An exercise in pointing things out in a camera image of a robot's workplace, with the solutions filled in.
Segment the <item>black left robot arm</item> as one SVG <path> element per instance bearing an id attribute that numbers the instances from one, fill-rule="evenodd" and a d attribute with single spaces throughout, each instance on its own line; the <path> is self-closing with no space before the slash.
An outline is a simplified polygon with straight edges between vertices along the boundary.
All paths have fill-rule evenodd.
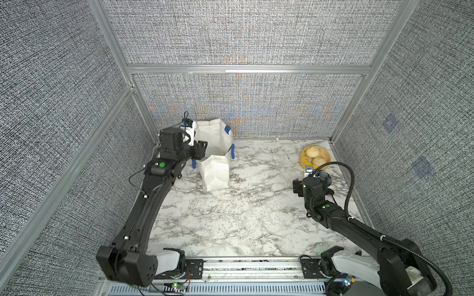
<path id="1" fill-rule="evenodd" d="M 196 141 L 188 125 L 160 132 L 159 147 L 141 169 L 143 181 L 125 224 L 109 246 L 102 246 L 96 260 L 108 280 L 139 287 L 149 286 L 157 275 L 185 271 L 185 253 L 167 248 L 148 255 L 149 238 L 158 212 L 188 160 L 201 160 L 207 143 Z"/>

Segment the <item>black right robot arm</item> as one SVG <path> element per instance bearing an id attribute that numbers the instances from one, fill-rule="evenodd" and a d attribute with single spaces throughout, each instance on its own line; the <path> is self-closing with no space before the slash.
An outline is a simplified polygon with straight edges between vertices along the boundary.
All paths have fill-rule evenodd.
<path id="1" fill-rule="evenodd" d="M 381 289 L 387 296 L 427 296 L 436 289 L 428 264 L 411 240 L 388 242 L 388 237 L 350 218 L 337 204 L 326 200 L 327 180 L 307 176 L 293 181 L 293 192 L 304 199 L 307 217 L 358 245 L 367 257 L 336 246 L 324 251 L 320 270 L 328 277 L 346 274 Z"/>

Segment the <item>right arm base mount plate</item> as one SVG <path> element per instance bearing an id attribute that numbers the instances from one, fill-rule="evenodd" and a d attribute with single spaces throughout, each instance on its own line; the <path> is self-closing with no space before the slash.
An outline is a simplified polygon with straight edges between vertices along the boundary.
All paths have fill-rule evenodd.
<path id="1" fill-rule="evenodd" d="M 304 279 L 330 279 L 330 276 L 322 272 L 319 257 L 303 254 L 299 256 L 299 262 Z"/>

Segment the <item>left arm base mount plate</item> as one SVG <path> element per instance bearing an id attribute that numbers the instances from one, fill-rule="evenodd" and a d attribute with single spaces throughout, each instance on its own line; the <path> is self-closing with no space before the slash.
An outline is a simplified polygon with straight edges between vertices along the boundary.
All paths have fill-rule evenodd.
<path id="1" fill-rule="evenodd" d="M 184 281 L 190 279 L 202 279 L 204 271 L 203 259 L 186 259 L 184 271 L 174 270 L 155 275 L 154 279 Z"/>

